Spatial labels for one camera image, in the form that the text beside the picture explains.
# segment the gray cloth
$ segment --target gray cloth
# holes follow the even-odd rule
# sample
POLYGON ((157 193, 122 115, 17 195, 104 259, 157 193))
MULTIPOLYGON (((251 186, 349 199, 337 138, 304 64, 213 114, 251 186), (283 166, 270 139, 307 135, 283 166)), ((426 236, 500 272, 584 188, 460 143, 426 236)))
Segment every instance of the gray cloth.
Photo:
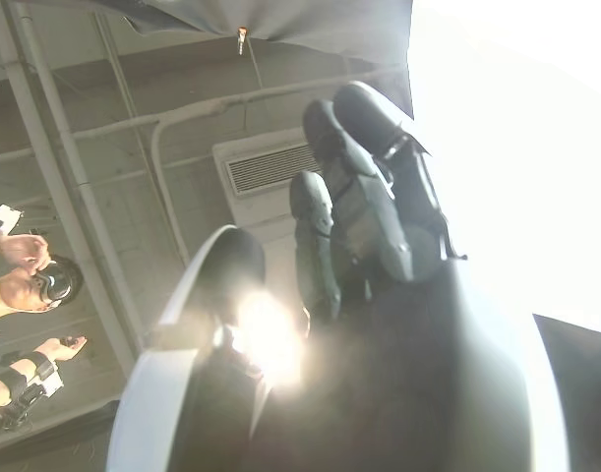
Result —
POLYGON ((31 3, 107 10, 140 33, 239 27, 258 39, 306 46, 378 64, 404 64, 411 0, 33 0, 31 3))

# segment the person's hand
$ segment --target person's hand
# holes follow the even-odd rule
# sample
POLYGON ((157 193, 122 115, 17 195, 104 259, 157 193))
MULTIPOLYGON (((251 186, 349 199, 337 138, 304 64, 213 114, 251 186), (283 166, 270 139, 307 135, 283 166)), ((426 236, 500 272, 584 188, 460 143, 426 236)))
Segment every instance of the person's hand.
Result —
POLYGON ((35 275, 51 261, 44 238, 31 234, 8 236, 0 233, 0 255, 8 263, 22 267, 30 275, 35 275))
POLYGON ((47 339, 35 350, 44 354, 51 362, 68 361, 73 359, 88 342, 88 340, 83 336, 74 340, 75 343, 72 346, 67 347, 62 344, 59 339, 47 339))

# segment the robotic hand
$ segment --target robotic hand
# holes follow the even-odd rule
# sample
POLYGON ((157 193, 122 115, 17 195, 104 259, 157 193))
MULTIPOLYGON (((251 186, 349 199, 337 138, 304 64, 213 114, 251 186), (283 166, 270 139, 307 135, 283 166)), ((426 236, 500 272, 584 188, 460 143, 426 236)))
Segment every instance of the robotic hand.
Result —
POLYGON ((412 121, 353 83, 312 103, 304 128, 323 172, 290 188, 311 317, 302 388, 268 397, 237 356, 235 309, 262 290, 264 254, 220 228, 129 381, 107 470, 568 471, 536 324, 482 291, 453 248, 412 121), (194 336, 213 341, 196 349, 194 336))

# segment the vent grille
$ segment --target vent grille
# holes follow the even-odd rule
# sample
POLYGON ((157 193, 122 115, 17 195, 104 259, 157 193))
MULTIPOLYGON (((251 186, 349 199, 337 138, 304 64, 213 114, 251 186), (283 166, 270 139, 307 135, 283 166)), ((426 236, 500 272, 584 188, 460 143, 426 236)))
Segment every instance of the vent grille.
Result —
POLYGON ((308 145, 230 161, 226 165, 237 196, 286 183, 301 170, 320 171, 308 145))

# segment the wrist strap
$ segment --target wrist strap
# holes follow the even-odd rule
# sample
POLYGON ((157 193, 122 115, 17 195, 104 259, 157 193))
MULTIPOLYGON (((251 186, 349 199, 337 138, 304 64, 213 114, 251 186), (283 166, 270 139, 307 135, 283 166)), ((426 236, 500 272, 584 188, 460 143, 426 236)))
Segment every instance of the wrist strap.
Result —
POLYGON ((21 396, 27 388, 25 376, 11 367, 0 370, 0 381, 9 389, 9 396, 12 401, 21 396))
POLYGON ((28 359, 35 364, 35 373, 40 377, 41 381, 55 372, 55 367, 51 361, 41 352, 28 352, 27 354, 23 354, 21 359, 28 359))

